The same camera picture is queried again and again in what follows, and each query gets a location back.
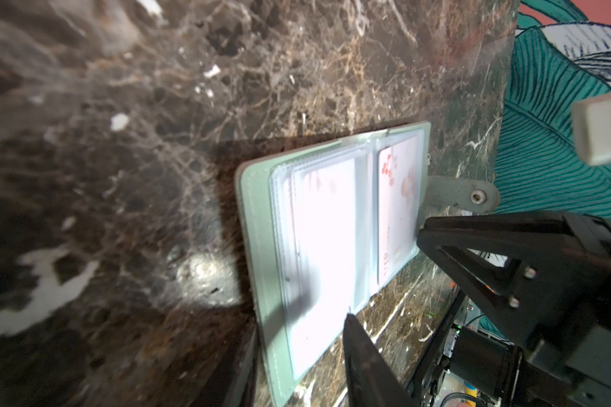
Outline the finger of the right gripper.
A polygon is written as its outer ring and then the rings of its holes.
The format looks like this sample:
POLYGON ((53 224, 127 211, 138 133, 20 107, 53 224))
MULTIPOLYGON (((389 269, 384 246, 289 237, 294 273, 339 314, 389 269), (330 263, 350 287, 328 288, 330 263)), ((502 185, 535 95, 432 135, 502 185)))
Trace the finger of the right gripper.
POLYGON ((557 220, 431 217, 417 243, 522 348, 551 337, 580 298, 580 244, 557 220))

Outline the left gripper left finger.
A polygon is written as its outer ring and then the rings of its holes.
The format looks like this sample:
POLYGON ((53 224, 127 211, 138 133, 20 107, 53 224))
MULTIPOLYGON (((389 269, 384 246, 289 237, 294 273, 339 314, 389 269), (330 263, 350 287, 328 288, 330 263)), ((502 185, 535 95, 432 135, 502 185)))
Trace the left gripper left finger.
POLYGON ((252 406, 259 359, 257 325, 248 325, 227 348, 191 406, 252 406))

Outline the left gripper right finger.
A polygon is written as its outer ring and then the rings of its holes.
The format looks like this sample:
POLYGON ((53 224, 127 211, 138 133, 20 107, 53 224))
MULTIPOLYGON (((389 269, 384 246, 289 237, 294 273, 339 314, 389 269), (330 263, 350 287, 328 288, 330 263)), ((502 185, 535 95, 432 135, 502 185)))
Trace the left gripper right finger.
POLYGON ((343 347, 349 406, 414 406, 353 314, 346 316, 343 347))

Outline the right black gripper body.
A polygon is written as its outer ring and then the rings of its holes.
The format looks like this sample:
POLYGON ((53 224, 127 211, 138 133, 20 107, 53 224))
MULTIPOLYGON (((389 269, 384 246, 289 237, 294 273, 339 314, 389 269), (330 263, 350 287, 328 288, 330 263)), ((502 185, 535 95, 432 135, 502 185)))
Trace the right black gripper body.
POLYGON ((611 406, 611 220, 514 213, 526 267, 516 293, 531 333, 524 399, 539 406, 611 406))

